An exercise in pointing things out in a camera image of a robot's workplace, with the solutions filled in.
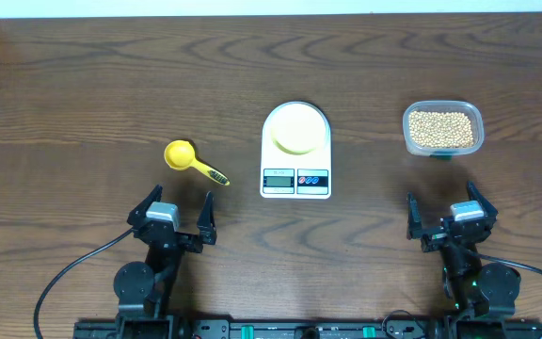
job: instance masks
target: digital kitchen scale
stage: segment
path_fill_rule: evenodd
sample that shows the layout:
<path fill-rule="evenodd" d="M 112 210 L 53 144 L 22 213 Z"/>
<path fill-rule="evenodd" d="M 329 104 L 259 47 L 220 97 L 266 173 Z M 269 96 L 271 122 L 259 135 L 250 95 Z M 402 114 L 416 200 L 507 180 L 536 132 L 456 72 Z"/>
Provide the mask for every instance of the digital kitchen scale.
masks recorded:
<path fill-rule="evenodd" d="M 278 106 L 263 125 L 261 195 L 327 199 L 331 195 L 331 132 L 319 108 Z"/>

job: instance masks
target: clear plastic container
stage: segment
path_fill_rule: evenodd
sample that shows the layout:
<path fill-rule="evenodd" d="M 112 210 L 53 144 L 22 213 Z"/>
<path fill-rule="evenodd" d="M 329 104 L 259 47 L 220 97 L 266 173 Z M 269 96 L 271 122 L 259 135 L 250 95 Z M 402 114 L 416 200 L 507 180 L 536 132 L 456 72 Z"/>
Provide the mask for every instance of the clear plastic container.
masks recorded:
<path fill-rule="evenodd" d="M 459 112 L 465 114 L 471 121 L 471 136 L 473 137 L 473 145 L 465 148 L 432 148 L 423 147 L 411 138 L 411 131 L 409 131 L 409 115 L 411 112 L 424 111 L 424 112 L 438 112 L 438 113 L 453 113 Z M 476 106 L 459 101 L 449 100 L 429 100 L 422 101 L 411 105 L 403 115 L 403 132 L 405 134 L 406 149 L 415 155 L 463 155 L 470 154 L 478 151 L 482 143 L 485 141 L 485 128 L 482 124 L 482 116 Z"/>

